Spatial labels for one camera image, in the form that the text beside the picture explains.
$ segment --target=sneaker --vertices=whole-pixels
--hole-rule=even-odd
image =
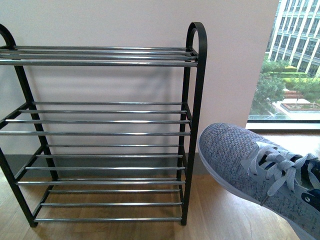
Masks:
[[[247,129],[215,123],[198,139],[201,160],[230,193],[288,221],[301,240],[320,240],[320,161]]]

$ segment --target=shoelace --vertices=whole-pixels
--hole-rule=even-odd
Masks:
[[[295,192],[295,183],[298,183],[296,179],[296,173],[301,172],[301,167],[305,164],[307,160],[316,159],[317,157],[311,153],[306,156],[296,159],[294,162],[291,160],[294,157],[299,157],[299,155],[285,150],[277,151],[276,146],[265,144],[263,142],[257,142],[260,147],[258,154],[252,160],[248,171],[254,175],[258,174],[257,165],[261,159],[266,156],[265,162],[260,165],[260,168],[267,169],[265,178],[269,180],[274,176],[275,182],[271,185],[267,192],[266,198],[261,202],[261,205],[268,199],[268,197],[273,196],[285,183],[289,190],[293,193]],[[308,164],[308,176],[312,186],[315,189],[320,189],[320,182],[317,177],[311,172],[314,165],[310,162]]]

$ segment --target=tree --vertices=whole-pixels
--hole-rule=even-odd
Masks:
[[[269,61],[264,59],[260,77],[255,89],[250,115],[266,115],[272,108],[272,103],[282,101],[285,98],[284,81],[273,72],[282,72],[289,65],[287,61]]]

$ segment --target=chrome rod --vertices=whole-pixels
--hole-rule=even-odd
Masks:
[[[196,67],[196,62],[181,62],[181,61],[94,61],[94,60],[79,60],[79,61],[65,61],[65,60],[14,60],[14,59],[0,59],[0,65],[11,66],[119,66],[119,67]]]
[[[153,218],[36,218],[36,223],[43,222],[173,222],[181,221],[181,217]]]
[[[185,181],[18,181],[16,184],[23,185],[182,185]]]
[[[64,49],[46,49],[46,50],[11,50],[11,49],[0,49],[0,54],[10,54],[10,55],[19,55],[19,54],[55,54],[55,55],[156,55],[156,56],[192,56],[190,51],[177,51],[177,50],[137,50],[137,49],[105,49],[105,50],[64,50]]]
[[[6,119],[10,124],[188,124],[189,120],[17,120]]]
[[[104,154],[104,153],[93,153],[93,154],[38,154],[37,158],[182,158],[183,155],[177,153],[126,153],[126,154]]]
[[[190,132],[0,131],[0,136],[189,136]]]
[[[108,144],[108,145],[86,145],[86,144],[48,144],[48,148],[177,148],[178,144]]]
[[[121,202],[121,203],[41,203],[43,207],[82,208],[82,207],[169,207],[181,206],[182,202]]]
[[[179,181],[176,177],[150,178],[59,178],[58,181]]]
[[[186,110],[20,110],[24,114],[186,114]]]
[[[15,50],[134,50],[134,51],[189,51],[186,47],[135,47],[135,46],[15,46]]]
[[[8,54],[0,54],[0,59],[18,59],[18,60],[94,60],[94,61],[102,61],[102,60],[132,60],[132,61],[193,61],[196,60],[196,56],[192,55],[152,55],[152,54],[135,54],[135,55],[98,55],[98,54],[55,54],[55,53],[44,53],[44,54],[21,54],[17,51],[11,51]]]
[[[34,105],[182,105],[182,102],[34,101]]]
[[[180,189],[133,189],[133,190],[49,190],[51,194],[170,194]]]
[[[28,166],[27,170],[44,170],[44,171],[93,171],[93,170],[184,170],[185,167],[177,166],[155,166],[155,167],[109,167],[109,166],[54,166],[54,167],[41,167],[41,166]]]

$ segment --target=white sole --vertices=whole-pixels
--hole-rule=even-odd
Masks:
[[[199,139],[198,139],[198,151],[199,151],[199,155],[200,155],[200,159],[203,163],[203,165],[205,166],[205,168],[208,170],[208,172],[210,173],[210,175],[216,180],[216,182],[221,185],[224,189],[226,189],[228,192],[230,192],[233,195],[238,196],[239,198],[245,199],[247,201],[250,201],[252,203],[258,204],[260,205],[260,202],[257,201],[256,199],[254,199],[253,197],[243,193],[242,191],[240,191],[239,189],[235,188],[234,186],[232,186],[230,183],[228,183],[226,180],[224,180],[219,174],[217,174],[212,167],[208,164],[208,162],[205,160],[205,157],[202,155],[201,150],[199,148],[200,144],[199,144]],[[296,235],[301,239],[301,240],[316,240],[313,236],[311,236],[309,233],[307,233],[306,231],[304,231],[299,225],[297,225],[295,222],[293,222],[292,220],[286,218],[285,216],[282,216],[281,214],[279,214],[278,212],[274,211],[273,209],[267,207],[267,206],[263,206],[269,210],[271,210],[272,212],[276,213],[277,215],[279,215],[280,217],[282,217],[283,219],[287,220],[287,222],[290,224],[290,226],[292,227],[292,229],[294,230],[294,232],[296,233]]]

